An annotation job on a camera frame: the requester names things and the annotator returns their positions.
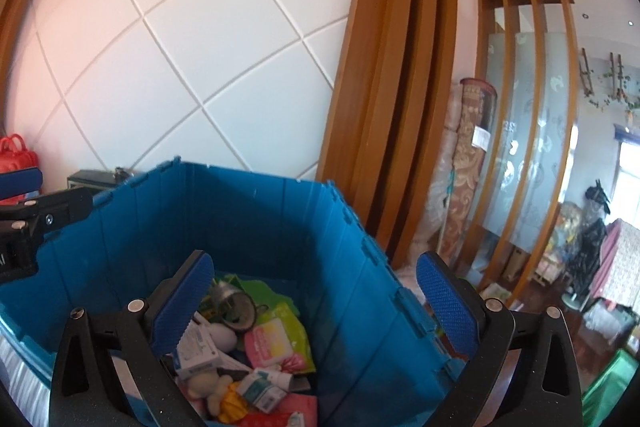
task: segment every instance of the patterned rug roll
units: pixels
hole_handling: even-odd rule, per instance
[[[497,98],[494,87],[484,80],[464,78],[460,84],[463,86],[462,117],[453,156],[455,177],[439,252],[445,263],[456,253],[464,232],[466,216],[471,209],[482,162],[489,147]]]

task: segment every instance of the window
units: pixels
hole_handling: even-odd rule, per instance
[[[618,178],[611,201],[611,217],[640,229],[640,146],[620,144]]]

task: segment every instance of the pink and green package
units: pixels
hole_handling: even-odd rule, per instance
[[[244,349],[254,368],[278,364],[283,373],[316,371],[305,327],[284,302],[258,317],[244,335]]]

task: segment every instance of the white paper label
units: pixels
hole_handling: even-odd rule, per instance
[[[481,127],[474,128],[474,137],[471,139],[471,145],[473,147],[478,147],[486,152],[489,149],[489,139],[491,138],[491,133],[489,131],[485,131]]]

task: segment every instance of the toy pile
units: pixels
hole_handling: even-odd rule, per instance
[[[316,371],[292,299],[259,280],[215,279],[168,362],[202,419],[317,427]]]

